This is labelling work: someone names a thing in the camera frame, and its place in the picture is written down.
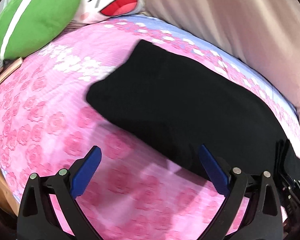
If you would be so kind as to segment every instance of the metal pin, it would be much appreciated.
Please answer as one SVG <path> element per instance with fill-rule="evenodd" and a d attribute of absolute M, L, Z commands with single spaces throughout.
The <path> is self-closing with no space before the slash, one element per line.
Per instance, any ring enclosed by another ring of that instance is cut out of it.
<path fill-rule="evenodd" d="M 30 179 L 35 179 L 37 177 L 37 174 L 36 173 L 32 173 L 31 175 L 30 175 Z"/>
<path fill-rule="evenodd" d="M 234 168 L 232 169 L 232 171 L 233 171 L 234 174 L 240 174 L 240 173 L 241 173 L 241 169 L 239 169 L 239 168 L 237 168 L 237 167 L 234 167 Z"/>
<path fill-rule="evenodd" d="M 67 174 L 68 170 L 67 169 L 61 169 L 59 170 L 59 175 L 64 176 L 65 174 Z"/>
<path fill-rule="evenodd" d="M 271 174 L 269 171 L 264 171 L 263 176 L 265 176 L 266 178 L 269 178 L 271 176 Z"/>

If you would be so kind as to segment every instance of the green plush cushion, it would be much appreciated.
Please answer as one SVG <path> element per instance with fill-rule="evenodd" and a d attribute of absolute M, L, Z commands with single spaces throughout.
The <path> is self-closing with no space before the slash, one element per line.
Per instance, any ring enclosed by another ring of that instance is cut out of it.
<path fill-rule="evenodd" d="M 45 46 L 73 19 L 80 1 L 11 0 L 0 14 L 0 59 L 26 57 Z"/>

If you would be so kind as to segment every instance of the flower pattern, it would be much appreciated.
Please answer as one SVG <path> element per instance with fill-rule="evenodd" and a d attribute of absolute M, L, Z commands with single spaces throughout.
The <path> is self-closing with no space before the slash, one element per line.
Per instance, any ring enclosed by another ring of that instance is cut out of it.
<path fill-rule="evenodd" d="M 125 45 L 111 42 L 117 39 Z M 0 85 L 0 167 L 20 201 L 32 172 L 56 174 L 98 145 L 100 167 L 77 202 L 105 240 L 197 239 L 223 196 L 210 182 L 201 187 L 196 176 L 184 179 L 165 169 L 164 158 L 111 125 L 84 100 L 87 87 L 120 66 L 138 39 L 197 60 L 260 97 L 300 148 L 296 117 L 284 100 L 267 93 L 262 79 L 188 33 L 133 16 L 60 35 L 25 58 Z M 247 203 L 244 199 L 229 233 L 238 229 Z M 53 206 L 58 214 L 54 200 Z M 64 218 L 59 221 L 70 232 Z"/>

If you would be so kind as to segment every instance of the white stripe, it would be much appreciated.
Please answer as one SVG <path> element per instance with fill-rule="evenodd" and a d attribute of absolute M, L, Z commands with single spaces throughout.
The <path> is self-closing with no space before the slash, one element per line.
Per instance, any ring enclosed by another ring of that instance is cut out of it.
<path fill-rule="evenodd" d="M 11 20 L 11 23 L 9 24 L 8 29 L 5 33 L 5 36 L 3 38 L 1 51 L 0 51 L 0 59 L 2 59 L 2 60 L 4 59 L 4 54 L 5 54 L 6 47 L 8 45 L 8 41 L 9 41 L 10 37 L 12 36 L 12 33 L 16 27 L 16 24 L 20 20 L 22 14 L 24 13 L 24 11 L 26 10 L 26 8 L 28 7 L 28 5 L 30 4 L 31 1 L 32 0 L 22 0 L 20 6 L 16 10 L 16 12 Z"/>

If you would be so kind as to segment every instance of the plush toy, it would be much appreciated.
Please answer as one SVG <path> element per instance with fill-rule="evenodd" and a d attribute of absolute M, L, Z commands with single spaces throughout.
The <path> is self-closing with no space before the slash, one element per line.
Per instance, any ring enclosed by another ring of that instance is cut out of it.
<path fill-rule="evenodd" d="M 135 14 L 143 8 L 143 0 L 82 0 L 74 20 L 97 23 L 110 17 Z"/>
<path fill-rule="evenodd" d="M 0 14 L 0 59 L 26 57 L 54 39 L 81 0 L 11 0 Z"/>

